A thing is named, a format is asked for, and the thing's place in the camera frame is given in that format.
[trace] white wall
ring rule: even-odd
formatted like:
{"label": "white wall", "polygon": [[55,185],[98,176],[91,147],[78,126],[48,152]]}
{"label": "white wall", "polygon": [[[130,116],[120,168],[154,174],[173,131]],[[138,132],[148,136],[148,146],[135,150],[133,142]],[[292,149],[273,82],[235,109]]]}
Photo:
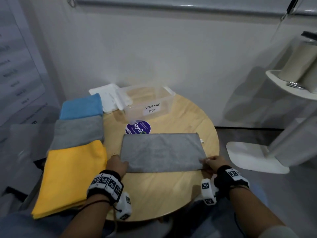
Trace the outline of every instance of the white wall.
{"label": "white wall", "polygon": [[284,128],[317,104],[265,76],[291,39],[317,19],[285,20],[20,0],[55,86],[67,99],[110,82],[160,82],[202,108],[215,126]]}

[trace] storage box label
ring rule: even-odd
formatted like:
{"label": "storage box label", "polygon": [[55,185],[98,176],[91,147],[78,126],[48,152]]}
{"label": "storage box label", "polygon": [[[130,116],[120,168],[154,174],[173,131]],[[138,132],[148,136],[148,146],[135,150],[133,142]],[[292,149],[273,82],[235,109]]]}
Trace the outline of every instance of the storage box label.
{"label": "storage box label", "polygon": [[144,107],[143,115],[146,116],[155,112],[159,112],[160,110],[161,110],[161,103],[154,103]]}

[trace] gray towel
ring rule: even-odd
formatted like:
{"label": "gray towel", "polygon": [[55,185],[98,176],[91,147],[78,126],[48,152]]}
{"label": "gray towel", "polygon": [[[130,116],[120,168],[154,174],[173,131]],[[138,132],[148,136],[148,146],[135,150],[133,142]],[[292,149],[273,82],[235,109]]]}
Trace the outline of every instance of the gray towel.
{"label": "gray towel", "polygon": [[129,161],[128,172],[176,172],[202,169],[206,158],[198,134],[124,135],[121,160]]}
{"label": "gray towel", "polygon": [[50,150],[72,148],[89,144],[95,140],[104,141],[103,119],[101,116],[57,120]]}

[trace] purple round sticker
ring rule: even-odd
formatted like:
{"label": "purple round sticker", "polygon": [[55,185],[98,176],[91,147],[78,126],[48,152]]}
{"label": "purple round sticker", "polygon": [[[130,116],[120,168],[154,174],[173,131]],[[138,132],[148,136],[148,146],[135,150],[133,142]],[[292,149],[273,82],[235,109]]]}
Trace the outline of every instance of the purple round sticker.
{"label": "purple round sticker", "polygon": [[151,126],[148,122],[143,120],[137,120],[135,124],[127,124],[125,127],[125,133],[134,135],[134,134],[149,134],[151,131]]}

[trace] round wooden table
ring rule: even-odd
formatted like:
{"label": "round wooden table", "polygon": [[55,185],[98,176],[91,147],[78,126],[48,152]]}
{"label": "round wooden table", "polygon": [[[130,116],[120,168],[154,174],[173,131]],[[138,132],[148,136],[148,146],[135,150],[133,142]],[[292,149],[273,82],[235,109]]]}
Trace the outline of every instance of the round wooden table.
{"label": "round wooden table", "polygon": [[[147,120],[151,133],[198,133],[206,156],[219,155],[219,140],[212,121],[196,104],[176,95],[171,113]],[[120,154],[127,121],[117,110],[104,115],[105,147],[108,157]],[[126,221],[149,220],[185,206],[200,194],[203,174],[198,171],[170,173],[127,173],[122,182],[131,198],[132,215]],[[109,212],[107,219],[113,220]]]}

